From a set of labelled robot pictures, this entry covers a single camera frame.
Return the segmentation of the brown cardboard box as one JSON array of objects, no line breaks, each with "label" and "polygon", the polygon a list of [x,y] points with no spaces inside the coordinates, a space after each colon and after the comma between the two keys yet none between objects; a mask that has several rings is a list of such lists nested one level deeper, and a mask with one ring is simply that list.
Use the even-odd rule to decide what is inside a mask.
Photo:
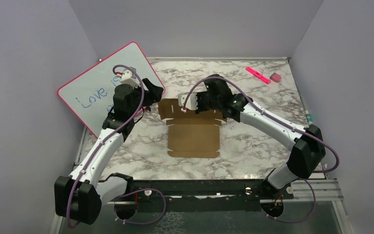
[{"label": "brown cardboard box", "polygon": [[161,100],[158,112],[168,126],[169,156],[217,158],[220,155],[220,126],[227,121],[221,112],[183,113],[175,98]]}]

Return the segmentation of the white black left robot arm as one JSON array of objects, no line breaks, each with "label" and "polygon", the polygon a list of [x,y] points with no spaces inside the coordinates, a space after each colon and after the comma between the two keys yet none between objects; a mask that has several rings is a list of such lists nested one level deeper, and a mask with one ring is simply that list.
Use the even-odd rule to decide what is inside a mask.
[{"label": "white black left robot arm", "polygon": [[109,201],[115,197],[128,200],[133,196],[134,188],[129,184],[132,177],[115,173],[101,180],[101,174],[133,130],[137,113],[158,103],[163,92],[163,87],[152,84],[147,78],[140,84],[123,83],[115,87],[113,106],[103,121],[95,145],[68,176],[59,176],[55,181],[58,216],[93,224]]}]

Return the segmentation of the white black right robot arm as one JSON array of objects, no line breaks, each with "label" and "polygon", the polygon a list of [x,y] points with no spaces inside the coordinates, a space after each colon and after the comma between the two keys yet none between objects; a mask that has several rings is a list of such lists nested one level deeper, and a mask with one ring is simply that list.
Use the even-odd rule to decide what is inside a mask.
[{"label": "white black right robot arm", "polygon": [[288,183],[298,179],[307,179],[324,158],[326,151],[321,130],[315,125],[304,127],[291,123],[261,107],[242,90],[233,94],[231,81],[218,74],[208,76],[201,81],[206,90],[190,90],[182,106],[191,104],[196,113],[216,110],[223,117],[252,126],[269,135],[286,149],[290,156],[286,163],[275,168],[262,184],[262,194],[274,198]]}]

